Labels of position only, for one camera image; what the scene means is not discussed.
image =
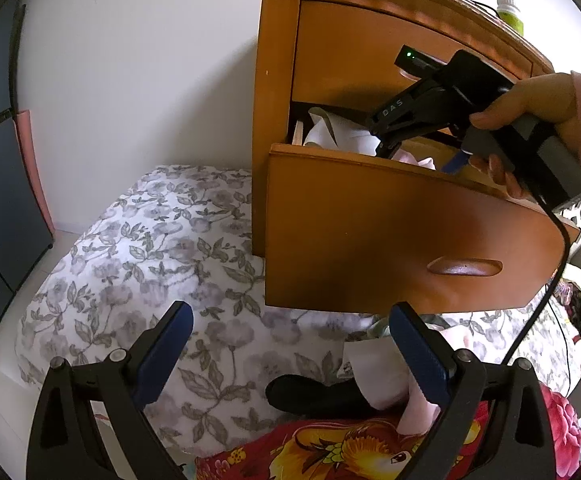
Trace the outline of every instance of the white wall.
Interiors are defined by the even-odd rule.
[[[250,166],[260,0],[25,1],[18,94],[60,229],[83,230],[156,164]],[[526,37],[581,72],[577,7],[516,1]]]

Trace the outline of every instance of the person's arm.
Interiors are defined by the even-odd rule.
[[[566,147],[581,163],[581,74],[548,74],[518,82],[486,110],[471,115],[472,124],[484,130],[496,130],[510,124],[524,113],[555,124]],[[494,183],[504,186],[513,198],[529,195],[495,155],[489,160],[471,157],[471,165],[487,173]]]

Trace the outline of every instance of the green bottle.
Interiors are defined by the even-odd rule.
[[[520,9],[513,0],[497,0],[497,14],[517,34],[524,35],[524,24],[520,18]]]

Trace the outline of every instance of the bed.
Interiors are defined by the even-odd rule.
[[[377,319],[266,306],[250,212],[248,171],[159,166],[143,176],[75,243],[24,312],[15,341],[22,379],[39,389],[56,355],[79,365],[129,348],[174,300],[185,300],[194,332],[146,408],[164,444],[207,456],[285,420],[266,402],[266,384],[283,373],[337,380],[344,341],[366,337]],[[523,308],[424,318],[434,328],[468,327],[475,354],[499,362],[542,293]],[[567,359],[560,324],[565,330],[546,309],[517,355],[567,394],[581,366],[571,338]]]

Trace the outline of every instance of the pink object against wall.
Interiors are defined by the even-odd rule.
[[[40,180],[40,174],[37,171],[37,162],[35,161],[35,150],[32,145],[32,129],[30,127],[30,110],[24,110],[23,112],[18,113],[15,124],[17,126],[19,146],[22,150],[22,157],[24,158],[24,166],[26,167],[26,173],[28,173],[28,180],[30,181],[32,192],[35,195],[42,216],[46,221],[46,225],[54,238],[55,226],[53,225],[50,211],[46,204],[46,198],[44,197],[44,191],[42,189],[42,181]]]

